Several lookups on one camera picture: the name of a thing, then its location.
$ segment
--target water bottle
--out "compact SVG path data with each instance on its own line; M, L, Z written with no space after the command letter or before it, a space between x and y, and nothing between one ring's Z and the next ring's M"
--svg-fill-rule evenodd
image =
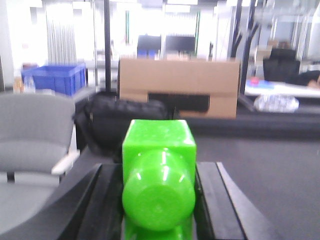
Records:
M24 92L25 93L35 93L36 87L34 78L32 76L25 76L24 77Z

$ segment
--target black label on box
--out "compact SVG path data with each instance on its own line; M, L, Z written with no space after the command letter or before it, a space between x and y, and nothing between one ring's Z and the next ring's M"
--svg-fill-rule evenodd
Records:
M210 95L148 93L148 100L163 102L169 109L206 113L209 110Z

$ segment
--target black bag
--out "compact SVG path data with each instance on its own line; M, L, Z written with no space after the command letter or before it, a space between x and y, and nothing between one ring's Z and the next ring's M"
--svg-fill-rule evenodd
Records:
M157 100L135 102L97 94L76 114L75 124L92 152L119 158L132 119L168 120L171 115Z

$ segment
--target white desk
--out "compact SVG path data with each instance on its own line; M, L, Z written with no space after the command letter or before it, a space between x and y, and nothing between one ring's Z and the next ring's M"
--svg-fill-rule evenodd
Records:
M268 85L245 86L246 96L259 96L270 94L291 95L297 98L315 98L320 99L320 89L314 89L307 86L292 85L284 82L269 82Z

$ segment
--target plastic bag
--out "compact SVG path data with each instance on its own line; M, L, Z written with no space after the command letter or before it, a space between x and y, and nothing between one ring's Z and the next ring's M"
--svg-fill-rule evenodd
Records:
M293 113L299 108L299 101L290 95L261 95L255 99L254 107L261 112Z

